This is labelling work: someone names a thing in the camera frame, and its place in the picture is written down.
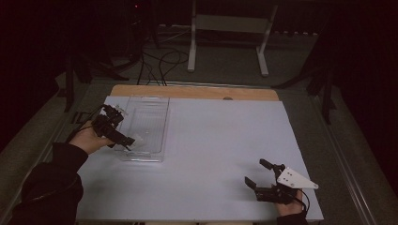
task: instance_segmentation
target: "human hand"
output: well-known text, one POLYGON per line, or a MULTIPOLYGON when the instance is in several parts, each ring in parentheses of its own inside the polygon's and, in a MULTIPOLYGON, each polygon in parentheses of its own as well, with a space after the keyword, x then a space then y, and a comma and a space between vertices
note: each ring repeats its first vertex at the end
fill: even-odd
MULTIPOLYGON (((302 192, 300 189, 296 194, 296 198, 302 201, 302 192)), ((275 207, 281 217, 292 214, 299 214, 302 212, 302 204, 296 200, 293 200, 289 204, 275 203, 275 207)))
POLYGON ((91 121, 87 121, 69 143, 80 147, 88 155, 96 152, 105 145, 113 144, 111 140, 107 138, 101 138, 97 135, 92 128, 91 121))

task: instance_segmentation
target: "metal stand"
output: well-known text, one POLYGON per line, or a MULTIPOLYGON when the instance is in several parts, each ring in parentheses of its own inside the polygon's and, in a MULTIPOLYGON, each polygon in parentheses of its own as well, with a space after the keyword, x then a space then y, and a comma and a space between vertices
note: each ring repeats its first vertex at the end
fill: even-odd
POLYGON ((218 30, 232 32, 246 32, 264 34, 263 42, 256 48, 258 63, 261 69, 261 76, 268 76, 268 68, 264 49, 266 48, 268 37, 272 28, 272 22, 275 18, 278 6, 274 6, 269 19, 243 18, 228 16, 213 16, 196 14, 196 0, 192 0, 191 17, 191 47, 188 60, 188 71, 195 71, 196 59, 196 30, 218 30))

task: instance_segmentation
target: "black sleeve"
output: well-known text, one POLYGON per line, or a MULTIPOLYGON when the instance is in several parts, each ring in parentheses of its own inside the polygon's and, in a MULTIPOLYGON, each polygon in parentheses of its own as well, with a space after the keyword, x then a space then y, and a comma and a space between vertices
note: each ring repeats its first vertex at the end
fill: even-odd
POLYGON ((74 224, 83 187, 77 171, 88 154, 68 143, 55 143, 53 160, 36 166, 23 183, 13 224, 74 224))
POLYGON ((276 221, 278 225, 308 225, 307 219, 305 219, 305 212, 299 214, 292 214, 284 217, 277 217, 276 221))

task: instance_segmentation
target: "wooden edge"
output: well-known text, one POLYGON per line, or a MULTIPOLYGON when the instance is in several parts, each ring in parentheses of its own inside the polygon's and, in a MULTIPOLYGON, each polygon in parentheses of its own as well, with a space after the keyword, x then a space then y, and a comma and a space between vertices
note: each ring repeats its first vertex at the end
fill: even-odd
POLYGON ((277 93, 271 89, 203 86, 150 86, 118 84, 112 89, 111 96, 279 101, 277 93))

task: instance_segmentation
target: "gray floor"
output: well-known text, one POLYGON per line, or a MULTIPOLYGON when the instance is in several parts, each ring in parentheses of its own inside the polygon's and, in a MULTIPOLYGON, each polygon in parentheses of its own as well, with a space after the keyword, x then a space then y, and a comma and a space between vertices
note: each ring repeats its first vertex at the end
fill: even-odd
MULTIPOLYGON (((187 71, 187 63, 177 65, 165 76, 168 85, 227 85, 269 88, 297 75, 316 37, 286 37, 272 35, 266 49, 269 77, 261 77, 255 55, 256 42, 199 41, 196 70, 187 71)), ((189 49, 189 36, 162 41, 162 47, 189 49)), ((170 50, 154 50, 147 45, 146 53, 161 57, 170 50)), ((176 61, 177 54, 164 58, 176 61)), ((150 68, 160 79, 159 60, 146 56, 141 84, 148 82, 150 68)), ((171 65, 162 64, 167 71, 171 65)), ((116 82, 97 75, 91 84, 76 83, 76 103, 71 113, 64 113, 65 100, 53 97, 26 124, 0 155, 0 224, 7 219, 12 203, 19 194, 21 183, 29 170, 44 160, 51 142, 62 141, 73 129, 69 123, 74 112, 90 112, 97 108, 117 83, 135 84, 140 65, 121 74, 128 82, 116 82)), ((63 76, 59 77, 63 85, 63 76)), ((358 125, 346 108, 339 90, 333 88, 336 109, 330 112, 331 125, 319 113, 319 97, 305 92, 308 81, 285 90, 277 90, 283 102, 298 146, 311 178, 321 187, 316 191, 325 220, 321 224, 398 224, 398 200, 380 171, 358 125)), ((80 224, 129 224, 120 222, 81 222, 80 224)))

